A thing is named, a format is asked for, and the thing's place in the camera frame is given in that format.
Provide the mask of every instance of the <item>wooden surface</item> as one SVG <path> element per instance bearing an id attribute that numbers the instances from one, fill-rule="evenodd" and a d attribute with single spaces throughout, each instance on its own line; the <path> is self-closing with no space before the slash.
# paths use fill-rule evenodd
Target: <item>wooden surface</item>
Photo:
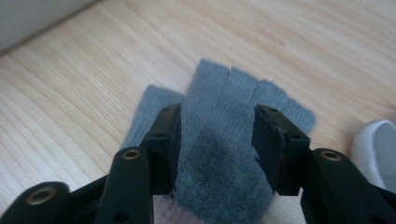
<path id="1" fill-rule="evenodd" d="M 396 120 L 394 1 L 103 1 L 0 58 L 0 214 L 43 181 L 104 175 L 148 84 L 185 92 L 201 58 L 273 80 L 347 153 Z M 277 199 L 267 223 L 304 222 Z"/>

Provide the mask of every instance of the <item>gray fabric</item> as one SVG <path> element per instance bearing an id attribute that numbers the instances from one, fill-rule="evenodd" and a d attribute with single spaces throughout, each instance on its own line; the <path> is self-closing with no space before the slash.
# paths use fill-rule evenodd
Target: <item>gray fabric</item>
<path id="1" fill-rule="evenodd" d="M 387 190 L 396 193 L 396 131 L 389 123 L 375 132 L 374 151 L 381 179 Z"/>
<path id="2" fill-rule="evenodd" d="M 148 87 L 123 147 L 137 146 L 176 92 Z M 206 223 L 257 223 L 272 198 L 251 146 L 254 105 L 270 105 L 309 132 L 315 116 L 274 83 L 201 61 L 182 104 L 176 200 Z"/>

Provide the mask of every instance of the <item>wooden table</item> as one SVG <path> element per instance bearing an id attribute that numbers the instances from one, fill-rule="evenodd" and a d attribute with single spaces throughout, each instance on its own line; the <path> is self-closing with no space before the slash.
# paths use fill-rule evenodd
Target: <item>wooden table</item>
<path id="1" fill-rule="evenodd" d="M 394 1 L 103 1 L 0 58 L 0 214 L 23 190 L 107 173 L 149 84 L 185 92 L 201 58 L 273 80 L 347 153 L 396 120 Z M 267 223 L 304 222 L 279 199 Z"/>

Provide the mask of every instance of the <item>light wood tabletop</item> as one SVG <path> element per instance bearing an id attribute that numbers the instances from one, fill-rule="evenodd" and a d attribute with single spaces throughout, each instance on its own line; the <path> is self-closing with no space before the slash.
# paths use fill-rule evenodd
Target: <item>light wood tabletop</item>
<path id="1" fill-rule="evenodd" d="M 362 124 L 396 120 L 394 1 L 102 1 L 0 57 L 0 214 L 106 174 L 145 88 L 184 93 L 202 58 L 314 111 L 312 148 L 347 154 Z M 304 223 L 298 198 L 262 222 Z"/>

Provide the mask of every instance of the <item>blue-gray cloth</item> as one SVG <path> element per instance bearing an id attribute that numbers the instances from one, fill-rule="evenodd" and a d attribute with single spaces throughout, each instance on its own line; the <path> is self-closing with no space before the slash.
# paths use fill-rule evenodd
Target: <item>blue-gray cloth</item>
<path id="1" fill-rule="evenodd" d="M 314 114 L 270 81 L 201 60 L 185 97 L 149 86 L 122 148 L 138 146 L 161 108 L 182 103 L 176 200 L 206 223 L 258 223 L 272 191 L 251 146 L 254 106 L 269 105 L 309 133 Z"/>

